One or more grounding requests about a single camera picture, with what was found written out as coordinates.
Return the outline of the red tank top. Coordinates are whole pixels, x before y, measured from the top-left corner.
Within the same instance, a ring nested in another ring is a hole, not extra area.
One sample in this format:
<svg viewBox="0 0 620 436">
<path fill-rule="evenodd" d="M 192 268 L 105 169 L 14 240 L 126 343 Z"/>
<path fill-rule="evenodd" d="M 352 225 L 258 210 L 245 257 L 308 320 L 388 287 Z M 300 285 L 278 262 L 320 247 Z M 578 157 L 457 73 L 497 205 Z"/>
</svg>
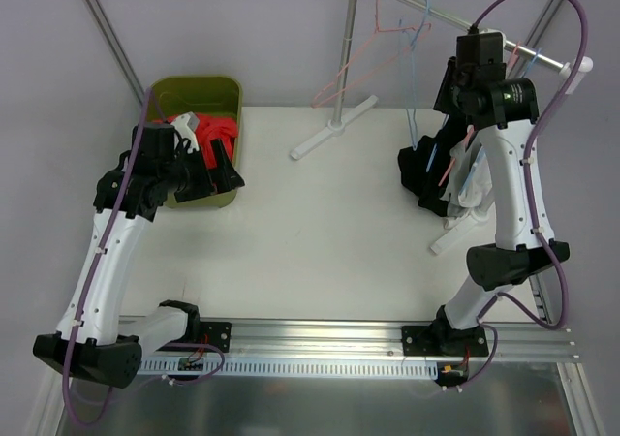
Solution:
<svg viewBox="0 0 620 436">
<path fill-rule="evenodd" d="M 229 158 L 232 160 L 234 143 L 238 137 L 238 126 L 236 121 L 230 117 L 212 116 L 204 113 L 195 113 L 195 115 L 199 119 L 196 136 L 207 168 L 212 170 L 216 166 L 210 145 L 212 140 L 221 139 Z M 169 116 L 168 122 L 176 116 L 177 115 Z"/>
</svg>

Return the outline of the light blue wire hanger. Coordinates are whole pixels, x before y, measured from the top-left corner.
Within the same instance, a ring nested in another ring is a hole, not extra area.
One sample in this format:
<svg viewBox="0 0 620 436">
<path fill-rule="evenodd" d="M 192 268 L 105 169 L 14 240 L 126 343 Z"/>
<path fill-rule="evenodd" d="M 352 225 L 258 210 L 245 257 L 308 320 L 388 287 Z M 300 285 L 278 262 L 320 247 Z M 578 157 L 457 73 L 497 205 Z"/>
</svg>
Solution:
<svg viewBox="0 0 620 436">
<path fill-rule="evenodd" d="M 416 48 L 422 38 L 423 31 L 428 32 L 432 24 L 427 22 L 430 13 L 430 2 L 424 1 L 424 11 L 418 26 L 406 28 L 403 19 L 398 22 L 399 36 L 398 66 L 401 69 L 401 93 L 403 94 L 403 107 L 408 123 L 411 146 L 414 151 L 419 145 L 419 128 L 417 123 L 417 73 L 416 73 Z"/>
</svg>

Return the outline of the black tank top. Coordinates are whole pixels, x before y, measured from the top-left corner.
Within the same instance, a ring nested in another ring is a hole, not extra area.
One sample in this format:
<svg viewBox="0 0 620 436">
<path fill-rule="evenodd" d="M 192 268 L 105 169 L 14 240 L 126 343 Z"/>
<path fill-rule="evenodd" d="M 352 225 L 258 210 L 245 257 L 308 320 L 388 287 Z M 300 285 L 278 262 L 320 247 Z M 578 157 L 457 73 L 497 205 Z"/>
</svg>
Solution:
<svg viewBox="0 0 620 436">
<path fill-rule="evenodd" d="M 418 198 L 419 207 L 439 217 L 447 217 L 449 209 L 449 203 L 441 199 L 447 184 L 440 184 L 440 180 L 450 164 L 450 151 L 465 138 L 466 132 L 465 117 L 452 115 L 434 137 L 424 135 L 416 151 L 409 146 L 400 149 L 397 155 L 401 185 Z M 426 173 L 426 163 L 435 141 L 439 148 L 430 173 Z"/>
</svg>

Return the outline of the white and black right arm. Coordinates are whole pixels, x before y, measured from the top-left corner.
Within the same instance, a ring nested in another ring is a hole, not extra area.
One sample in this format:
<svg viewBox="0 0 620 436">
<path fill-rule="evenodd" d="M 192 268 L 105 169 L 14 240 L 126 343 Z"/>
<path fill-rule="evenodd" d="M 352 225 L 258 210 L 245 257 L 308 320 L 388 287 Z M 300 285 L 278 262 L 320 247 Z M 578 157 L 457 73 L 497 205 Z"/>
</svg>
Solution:
<svg viewBox="0 0 620 436">
<path fill-rule="evenodd" d="M 471 27 L 456 40 L 435 110 L 464 117 L 481 142 L 496 209 L 495 240 L 468 250 L 468 276 L 433 322 L 414 334 L 424 355 L 485 357 L 481 318 L 500 297 L 530 276 L 564 262 L 568 243 L 558 241 L 543 205 L 534 154 L 539 117 L 528 78 L 508 79 L 505 42 L 498 31 Z"/>
</svg>

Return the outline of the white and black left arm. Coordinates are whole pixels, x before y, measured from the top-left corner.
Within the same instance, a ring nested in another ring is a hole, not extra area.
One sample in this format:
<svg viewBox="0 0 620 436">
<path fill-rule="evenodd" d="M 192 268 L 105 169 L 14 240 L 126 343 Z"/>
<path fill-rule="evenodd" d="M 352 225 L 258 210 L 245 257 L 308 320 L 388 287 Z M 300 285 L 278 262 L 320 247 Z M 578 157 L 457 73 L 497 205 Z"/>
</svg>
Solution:
<svg viewBox="0 0 620 436">
<path fill-rule="evenodd" d="M 33 354 L 59 373 L 113 388 L 134 380 L 143 358 L 173 343 L 180 350 L 202 338 L 198 306 L 161 302 L 127 326 L 119 324 L 128 269 L 136 248 L 169 196 L 191 202 L 243 186 L 219 139 L 210 169 L 198 142 L 198 117 L 187 112 L 132 132 L 126 151 L 97 184 L 93 231 L 74 295 L 55 331 L 36 337 Z"/>
</svg>

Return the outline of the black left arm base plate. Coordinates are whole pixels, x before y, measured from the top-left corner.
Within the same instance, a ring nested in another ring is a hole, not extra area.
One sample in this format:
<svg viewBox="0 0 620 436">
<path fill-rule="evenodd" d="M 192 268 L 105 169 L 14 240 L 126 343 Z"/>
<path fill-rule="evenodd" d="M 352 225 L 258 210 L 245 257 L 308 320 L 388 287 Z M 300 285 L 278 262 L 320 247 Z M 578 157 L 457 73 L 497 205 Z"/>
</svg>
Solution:
<svg viewBox="0 0 620 436">
<path fill-rule="evenodd" d="M 232 329 L 233 324 L 230 322 L 201 321 L 197 338 L 200 343 L 214 346 L 226 354 L 230 349 Z"/>
</svg>

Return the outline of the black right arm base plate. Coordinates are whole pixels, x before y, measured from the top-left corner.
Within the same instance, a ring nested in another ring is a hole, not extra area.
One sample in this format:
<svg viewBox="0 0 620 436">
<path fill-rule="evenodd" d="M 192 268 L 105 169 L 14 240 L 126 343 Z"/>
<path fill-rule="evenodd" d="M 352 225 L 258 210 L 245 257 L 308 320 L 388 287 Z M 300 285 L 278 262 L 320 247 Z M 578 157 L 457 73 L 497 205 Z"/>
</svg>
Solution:
<svg viewBox="0 0 620 436">
<path fill-rule="evenodd" d="M 482 327 L 468 329 L 443 328 L 441 325 L 406 325 L 401 328 L 401 343 L 406 357 L 464 357 L 489 355 Z"/>
</svg>

